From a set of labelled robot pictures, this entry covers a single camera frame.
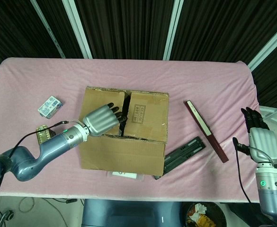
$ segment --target black curtain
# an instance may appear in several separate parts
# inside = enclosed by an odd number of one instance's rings
[[[277,108],[277,48],[252,72],[260,105]]]
[[[8,57],[60,58],[29,0],[0,0],[0,63]]]
[[[66,58],[83,58],[62,0],[37,0]]]
[[[248,64],[276,32],[277,0],[185,0],[170,60]]]
[[[76,0],[93,58],[162,60],[174,0]]]

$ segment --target cardboard box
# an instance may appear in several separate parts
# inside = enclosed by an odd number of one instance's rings
[[[80,144],[81,167],[162,175],[168,136],[169,95],[160,92],[87,87],[80,120],[108,103],[127,112],[123,136],[119,126]]]

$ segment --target robotic hand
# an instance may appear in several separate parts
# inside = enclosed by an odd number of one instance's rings
[[[11,157],[13,149],[0,155],[0,175],[3,168],[11,171],[19,181],[28,181],[35,177],[45,165],[53,159],[87,141],[88,136],[101,136],[106,131],[126,120],[118,107],[113,103],[104,105],[92,111],[83,119],[84,124],[78,122],[69,129],[40,144],[40,156],[35,159],[25,147],[17,147]]]
[[[241,111],[246,120],[250,145],[240,144],[236,138],[233,138],[233,143],[236,150],[250,155],[257,163],[256,182],[260,209],[277,224],[277,169],[273,162],[277,159],[275,134],[263,122],[260,113],[248,107]]]

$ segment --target red book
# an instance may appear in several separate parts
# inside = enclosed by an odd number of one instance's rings
[[[222,147],[220,146],[220,144],[218,143],[218,141],[216,140],[216,138],[214,137],[214,135],[210,131],[209,127],[207,126],[204,119],[201,117],[201,115],[197,111],[197,109],[193,106],[192,102],[190,100],[188,100],[188,101],[185,102],[185,104],[186,104],[188,110],[190,111],[192,117],[196,121],[197,125],[199,126],[199,128],[201,129],[203,134],[206,136],[209,143],[214,148],[214,150],[217,153],[217,155],[219,156],[220,160],[223,163],[229,161],[229,159],[226,156],[225,152],[223,151]]]

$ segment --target pink tablecloth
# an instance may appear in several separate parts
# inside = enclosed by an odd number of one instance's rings
[[[106,171],[80,168],[78,148],[47,165],[28,182],[5,175],[0,195],[107,198],[155,201],[246,201],[238,182],[232,137],[247,143],[242,107],[258,109],[256,87],[242,63],[137,60],[10,58],[0,66],[0,153],[15,146],[37,126],[78,118],[86,86],[161,91],[170,95],[165,153],[201,137],[206,148],[159,180],[108,177]],[[50,96],[64,106],[50,120],[38,107]],[[192,100],[230,161],[223,164],[190,116],[183,101]],[[60,132],[62,127],[55,128]],[[36,136],[23,143],[39,155]],[[255,164],[239,154],[244,188],[258,200]]]

